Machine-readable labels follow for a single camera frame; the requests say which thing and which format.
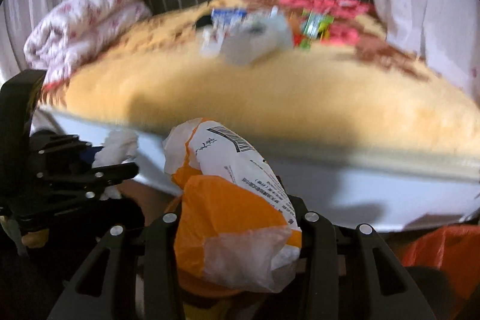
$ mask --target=mattress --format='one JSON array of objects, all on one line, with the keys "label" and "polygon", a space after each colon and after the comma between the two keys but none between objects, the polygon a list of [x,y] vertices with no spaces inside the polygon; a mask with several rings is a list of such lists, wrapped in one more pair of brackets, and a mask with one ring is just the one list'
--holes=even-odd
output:
[{"label": "mattress", "polygon": [[[439,172],[453,164],[478,173],[477,105],[424,59],[386,44],[373,15],[344,21],[359,32],[354,45],[318,41],[242,67],[199,55],[193,23],[211,8],[276,3],[213,0],[140,22],[68,82],[45,92],[42,104],[160,134],[208,117],[295,156],[382,166],[389,164],[386,156],[413,154],[405,159],[419,170],[430,159]],[[291,18],[299,13],[280,8]]]}]

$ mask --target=white bed frame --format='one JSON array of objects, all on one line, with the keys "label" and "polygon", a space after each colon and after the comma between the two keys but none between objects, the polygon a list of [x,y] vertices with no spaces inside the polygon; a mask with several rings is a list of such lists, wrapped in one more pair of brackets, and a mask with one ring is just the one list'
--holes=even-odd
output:
[{"label": "white bed frame", "polygon": [[[101,144],[114,127],[53,113],[69,134]],[[137,180],[174,195],[180,189],[164,174],[165,135],[139,132]],[[286,190],[340,226],[370,223],[379,232],[432,228],[475,217],[480,210],[480,162],[399,154],[335,153],[318,156],[258,147]]]}]

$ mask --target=black object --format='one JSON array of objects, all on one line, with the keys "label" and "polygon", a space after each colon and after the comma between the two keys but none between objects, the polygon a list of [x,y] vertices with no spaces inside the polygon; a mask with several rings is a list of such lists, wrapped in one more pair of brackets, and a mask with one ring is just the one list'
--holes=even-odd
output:
[{"label": "black object", "polygon": [[135,163],[92,168],[82,158],[92,145],[78,136],[40,131],[30,137],[44,76],[23,71],[0,91],[0,215],[18,223],[20,233],[97,207],[105,187],[138,174]]},{"label": "black object", "polygon": [[209,25],[213,25],[212,16],[210,14],[205,14],[204,16],[198,18],[197,22],[195,22],[195,29],[198,30]]},{"label": "black object", "polygon": [[[355,294],[347,303],[348,316],[342,319],[435,320],[409,273],[371,226],[362,224],[356,230],[339,228],[314,212],[306,213],[301,199],[290,199],[303,230],[301,257],[307,258],[307,272],[303,279],[293,282],[303,289],[302,300],[293,307],[295,316],[285,319],[339,319],[338,256],[344,255],[347,273],[343,278]],[[113,227],[78,269],[49,320],[133,318],[131,265],[135,255],[145,255],[145,319],[185,319],[173,253],[180,214],[181,211],[165,214],[142,232]],[[103,269],[98,265],[102,262],[106,264]],[[91,275],[103,277],[95,281],[97,287],[94,283],[86,289]],[[119,303],[122,311],[115,306]],[[262,313],[265,317],[256,319],[272,318],[268,311],[260,309],[259,314]]]}]

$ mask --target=bed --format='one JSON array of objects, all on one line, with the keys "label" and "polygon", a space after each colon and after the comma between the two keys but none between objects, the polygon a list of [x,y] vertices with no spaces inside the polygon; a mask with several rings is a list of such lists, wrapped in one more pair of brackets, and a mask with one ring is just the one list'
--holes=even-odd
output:
[{"label": "bed", "polygon": [[198,56],[196,19],[212,7],[276,4],[291,19],[301,8],[202,1],[149,0],[158,15],[46,92],[42,109],[94,143],[115,127],[139,131],[139,180],[172,194],[161,142],[201,116],[247,138],[289,193],[335,224],[389,232],[476,216],[478,108],[421,58],[385,45],[373,12],[338,19],[358,32],[356,43],[295,48],[241,68]]}]

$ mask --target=barcode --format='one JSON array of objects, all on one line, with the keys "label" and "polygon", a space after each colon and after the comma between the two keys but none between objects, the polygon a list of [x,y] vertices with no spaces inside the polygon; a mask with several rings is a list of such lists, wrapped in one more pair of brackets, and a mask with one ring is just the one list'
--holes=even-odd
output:
[{"label": "barcode", "polygon": [[232,132],[230,129],[225,127],[213,127],[207,129],[209,132],[215,133],[219,136],[224,137],[227,140],[230,140],[233,145],[235,145],[235,149],[237,152],[245,152],[245,151],[255,151],[255,148],[252,147],[248,141],[244,138],[240,137],[236,133]]}]

